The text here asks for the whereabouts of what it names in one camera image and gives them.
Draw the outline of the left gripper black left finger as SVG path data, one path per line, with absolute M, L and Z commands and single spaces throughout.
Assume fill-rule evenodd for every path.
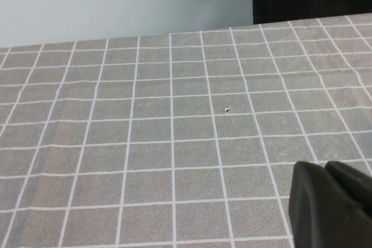
M 325 166 L 295 163 L 288 212 L 295 247 L 371 247 L 371 216 Z

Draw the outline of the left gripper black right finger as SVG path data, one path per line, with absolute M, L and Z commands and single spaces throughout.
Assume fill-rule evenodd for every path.
M 363 206 L 364 212 L 371 216 L 371 177 L 339 161 L 329 161 L 325 169 L 353 200 Z

